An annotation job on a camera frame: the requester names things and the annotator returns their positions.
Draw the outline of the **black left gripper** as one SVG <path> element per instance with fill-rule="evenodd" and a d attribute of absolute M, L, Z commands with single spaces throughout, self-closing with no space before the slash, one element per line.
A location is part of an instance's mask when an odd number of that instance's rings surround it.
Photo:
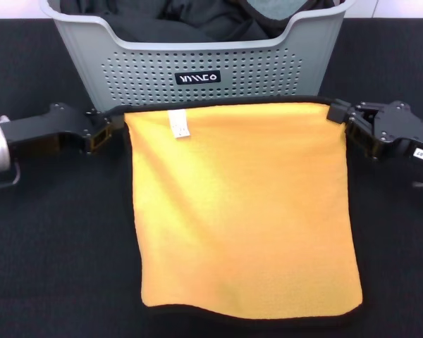
<path fill-rule="evenodd" d="M 106 125 L 89 132 L 91 125 Z M 10 152 L 36 141 L 61 139 L 61 146 L 72 146 L 92 154 L 112 135 L 108 112 L 89 110 L 85 113 L 65 104 L 52 104 L 46 113 L 6 123 L 6 143 Z"/>

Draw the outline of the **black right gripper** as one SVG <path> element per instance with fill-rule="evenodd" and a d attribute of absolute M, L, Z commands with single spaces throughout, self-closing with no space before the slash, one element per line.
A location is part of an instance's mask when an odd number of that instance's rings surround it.
<path fill-rule="evenodd" d="M 372 158 L 404 156 L 423 161 L 423 119 L 408 104 L 350 104 L 338 99 L 330 105 L 326 118 L 347 123 L 347 138 Z"/>

